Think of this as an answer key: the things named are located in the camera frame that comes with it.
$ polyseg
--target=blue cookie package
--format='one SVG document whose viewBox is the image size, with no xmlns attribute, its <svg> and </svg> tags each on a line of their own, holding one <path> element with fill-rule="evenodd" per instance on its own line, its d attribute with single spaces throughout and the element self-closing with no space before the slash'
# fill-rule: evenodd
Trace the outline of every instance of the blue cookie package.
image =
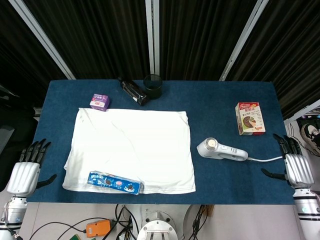
<svg viewBox="0 0 320 240">
<path fill-rule="evenodd" d="M 88 177 L 88 184 L 120 190 L 126 193 L 138 195 L 141 187 L 141 182 L 127 179 L 120 176 L 115 176 L 109 173 L 100 171 L 91 171 Z"/>
</svg>

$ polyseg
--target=orange device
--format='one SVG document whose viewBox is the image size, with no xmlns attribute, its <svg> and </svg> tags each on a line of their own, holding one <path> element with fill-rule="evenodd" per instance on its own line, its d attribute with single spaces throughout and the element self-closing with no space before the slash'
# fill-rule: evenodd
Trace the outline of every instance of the orange device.
<svg viewBox="0 0 320 240">
<path fill-rule="evenodd" d="M 96 222 L 88 223 L 85 229 L 86 229 L 87 238 L 104 236 L 108 232 L 110 232 L 111 223 L 110 223 L 110 220 L 108 219 L 96 221 Z"/>
</svg>

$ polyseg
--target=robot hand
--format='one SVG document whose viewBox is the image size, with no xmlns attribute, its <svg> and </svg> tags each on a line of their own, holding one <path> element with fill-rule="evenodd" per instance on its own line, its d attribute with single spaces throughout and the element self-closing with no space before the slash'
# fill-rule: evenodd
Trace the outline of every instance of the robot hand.
<svg viewBox="0 0 320 240">
<path fill-rule="evenodd" d="M 14 165 L 7 191 L 12 198 L 4 206 L 0 219 L 1 240 L 22 240 L 18 235 L 26 210 L 27 197 L 31 196 L 36 189 L 52 183 L 56 174 L 46 181 L 38 182 L 40 169 L 45 158 L 45 153 L 51 142 L 43 145 L 46 139 L 36 141 L 21 153 L 19 161 Z"/>
<path fill-rule="evenodd" d="M 270 173 L 262 168 L 268 177 L 286 180 L 294 188 L 293 199 L 306 240 L 320 239 L 320 202 L 318 196 L 310 191 L 314 178 L 305 156 L 302 155 L 297 141 L 291 137 L 284 138 L 273 134 L 278 141 L 285 163 L 285 174 Z"/>
</svg>

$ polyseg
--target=black curtain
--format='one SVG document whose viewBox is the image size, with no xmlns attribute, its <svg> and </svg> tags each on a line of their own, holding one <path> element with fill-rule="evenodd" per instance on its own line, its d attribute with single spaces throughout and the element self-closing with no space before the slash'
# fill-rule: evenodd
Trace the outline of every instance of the black curtain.
<svg viewBox="0 0 320 240">
<path fill-rule="evenodd" d="M 160 76 L 219 80 L 256 0 L 160 0 Z"/>
<path fill-rule="evenodd" d="M 320 1 L 270 0 L 228 81 L 273 82 L 284 119 L 320 98 Z"/>
<path fill-rule="evenodd" d="M 50 80 L 66 78 L 7 0 L 0 1 L 0 71 L 0 85 L 36 107 Z"/>
<path fill-rule="evenodd" d="M 28 0 L 77 79 L 150 74 L 145 0 Z"/>
</svg>

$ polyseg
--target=black cup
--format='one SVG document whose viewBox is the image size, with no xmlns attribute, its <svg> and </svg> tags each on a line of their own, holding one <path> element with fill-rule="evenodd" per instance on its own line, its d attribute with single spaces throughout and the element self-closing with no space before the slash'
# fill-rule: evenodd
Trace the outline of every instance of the black cup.
<svg viewBox="0 0 320 240">
<path fill-rule="evenodd" d="M 150 99 L 157 99 L 161 96 L 162 79 L 160 76 L 155 74 L 146 76 L 143 80 L 143 85 L 144 91 Z"/>
</svg>

